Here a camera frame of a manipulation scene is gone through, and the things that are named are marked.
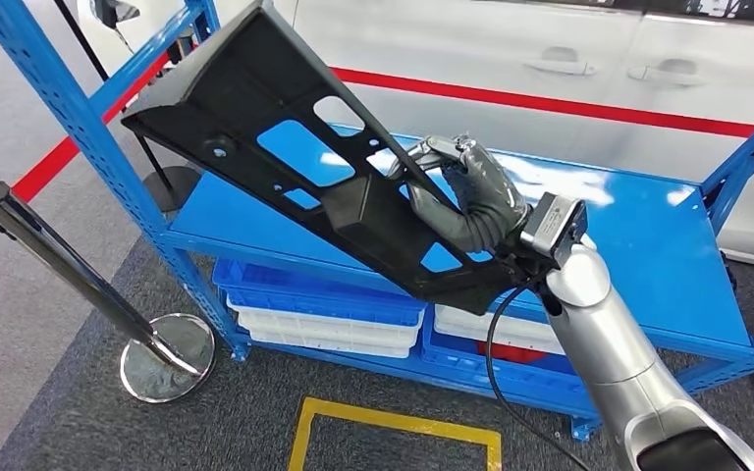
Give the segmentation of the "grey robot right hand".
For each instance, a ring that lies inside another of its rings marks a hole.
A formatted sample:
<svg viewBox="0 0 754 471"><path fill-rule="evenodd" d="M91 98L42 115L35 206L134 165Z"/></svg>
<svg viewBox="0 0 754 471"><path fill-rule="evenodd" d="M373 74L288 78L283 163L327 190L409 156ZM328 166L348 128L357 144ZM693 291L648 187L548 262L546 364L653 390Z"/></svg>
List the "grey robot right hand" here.
<svg viewBox="0 0 754 471"><path fill-rule="evenodd" d="M459 207L453 210L419 183L409 182L413 211L464 252L495 249L529 213L526 200L502 165L467 134L427 136L411 146L407 155L424 171L440 168Z"/></svg>

